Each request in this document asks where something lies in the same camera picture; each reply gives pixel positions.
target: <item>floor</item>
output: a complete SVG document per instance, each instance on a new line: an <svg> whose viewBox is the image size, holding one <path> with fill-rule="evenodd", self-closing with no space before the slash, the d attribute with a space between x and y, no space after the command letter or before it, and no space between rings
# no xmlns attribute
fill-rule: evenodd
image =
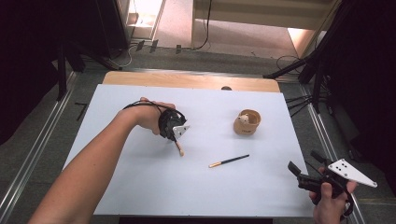
<svg viewBox="0 0 396 224"><path fill-rule="evenodd" d="M167 8L179 7L177 2L179 1L166 1L165 11L156 33L156 38L159 39L159 47L162 48L157 48L154 52L150 52L150 47L145 46L141 50L133 48L129 53L124 52L116 59L116 62L119 64L127 64L132 60L132 63L123 67L123 70L135 71L146 69L146 71L155 71L159 69L195 71L200 73L216 73L227 77L261 78L263 74L271 74L277 71L279 66L284 67L294 60L292 58L277 60L283 55L290 54L295 56L290 38L286 31L282 31L283 28L262 27L263 30L259 32L258 37L252 37L254 34L251 33L242 35L238 31L238 29L241 28L238 28L234 24L218 24L216 22L210 22L210 24L213 24L213 27L209 28L212 31L218 31L218 33L210 33L210 45L205 45L207 49L196 51L183 50L181 53L176 54L175 45L180 44L183 47L187 47L190 44L187 28L176 28L166 25L166 21L170 20L177 20L180 24L186 22L185 19L172 18L165 13L170 11L166 10ZM180 7L179 12L184 12L186 16L189 16L187 15L188 8L189 6L186 4L186 6ZM234 37L231 37L229 29L234 30L234 32L232 32L235 35ZM204 31L203 27L200 31L201 35L204 34ZM260 35L266 35L264 40L260 40ZM203 36L204 35L201 36L201 39L197 39L197 42L202 42ZM243 43L241 40L245 39L249 41ZM258 46L252 44L254 39L258 40ZM35 169L30 174L31 177L28 182L25 183L23 191L20 192L21 195L18 195L19 200L13 205L7 223L26 223L41 198L47 192L50 184L62 171L68 151L73 145L79 125L83 120L83 118L78 119L82 111L78 103L88 104L90 102L96 85L103 81L104 75L108 72L108 70L103 68L100 64L86 57L84 57L84 60L87 64L86 71L76 74L74 87L69 88L71 94L68 102L64 106L64 112L57 120L56 126L47 139L42 154L36 162ZM311 88L311 85L302 88L297 82L296 75L285 75L278 79L278 83L285 98L300 96L303 94L305 88L308 90ZM1 195L6 195L8 187L22 167L26 155L34 145L52 108L56 105L54 102L56 95L57 88L54 87L29 115L14 136L8 142L0 146ZM336 151L337 157L346 158L354 166L358 167L362 172L378 183L377 189L371 189L365 186L358 187L355 192L355 196L359 202L356 213L358 214L360 212L363 219L352 218L348 223L395 223L396 213L394 213L394 211L396 209L396 200L394 194L389 187L387 187L387 182L383 174L370 163L356 163L348 158L347 143L340 134L336 122L332 116L329 115L325 105L321 105L319 118L323 122L325 131L331 139L332 147ZM310 107L304 108L300 113L294 116L292 122L304 157L312 161L312 158L309 156L309 151L311 149L325 149L323 149L323 139L319 137L318 127L313 119ZM308 168L308 171L310 174L313 174L312 169ZM117 217L94 216L92 218L92 223L118 222L119 219ZM276 218L274 223L313 223L313 221L311 218L291 217Z"/></svg>

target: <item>pen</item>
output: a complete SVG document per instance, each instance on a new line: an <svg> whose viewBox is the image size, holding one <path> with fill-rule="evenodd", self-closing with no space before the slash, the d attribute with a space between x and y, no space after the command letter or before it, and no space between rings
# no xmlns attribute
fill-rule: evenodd
<svg viewBox="0 0 396 224"><path fill-rule="evenodd" d="M222 164L227 163L227 162L230 162L230 161L241 160L241 159L244 159L244 158L246 158L246 157L248 157L248 156L249 156L249 155L247 154L247 155L245 155L245 156L236 157L236 158L233 158L233 159L229 159L229 160L227 160L227 161L218 161L218 162L215 162L215 163L213 163L213 164L210 164L210 165L209 165L209 168L212 168L212 167L215 167L215 166L218 166L218 165L222 165Z"/></svg>

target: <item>hand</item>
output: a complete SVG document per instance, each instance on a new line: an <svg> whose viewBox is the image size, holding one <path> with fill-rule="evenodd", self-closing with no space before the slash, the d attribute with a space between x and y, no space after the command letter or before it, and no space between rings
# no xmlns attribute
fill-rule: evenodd
<svg viewBox="0 0 396 224"><path fill-rule="evenodd" d="M324 172L324 168L320 167L319 171ZM347 191L352 193L357 187L355 181L349 181L346 184ZM315 199L317 194L309 192L311 200ZM340 216L343 215L346 207L347 195L340 194L337 198L332 198L332 185L330 183L323 183L321 185L321 200L314 208L314 220L317 224L333 224L340 223Z"/></svg>
<svg viewBox="0 0 396 224"><path fill-rule="evenodd" d="M146 97L141 97L140 101L149 102L149 99ZM152 102L157 105L165 105L175 109L175 105L172 104L155 101ZM139 125L143 128L151 129L154 134L158 135L160 134L158 119L164 110L166 110L166 108L156 105L139 105L121 110L120 113L126 114L127 119L132 120L131 123L133 125Z"/></svg>

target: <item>skin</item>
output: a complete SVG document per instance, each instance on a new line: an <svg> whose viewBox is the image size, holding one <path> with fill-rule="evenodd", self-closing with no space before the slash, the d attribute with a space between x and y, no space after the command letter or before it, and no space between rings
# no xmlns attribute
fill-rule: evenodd
<svg viewBox="0 0 396 224"><path fill-rule="evenodd" d="M324 168L320 167L319 171L324 172ZM357 183L349 181L346 188L349 193L352 193L357 187ZM346 207L347 195L345 193L339 195L337 198L332 198L332 185L323 183L321 185L321 200L314 208L314 220L316 224L339 224L340 216L344 213ZM309 197L313 200L317 194L309 192Z"/></svg>
<svg viewBox="0 0 396 224"><path fill-rule="evenodd" d="M175 108L172 104L156 102ZM35 210L29 223L89 223L104 195L117 166L125 141L131 130L139 125L159 134L158 107L140 105L121 110L116 117L70 161ZM348 183L349 192L356 188ZM332 186L321 186L322 199L314 209L316 223L339 223L347 196L332 199Z"/></svg>

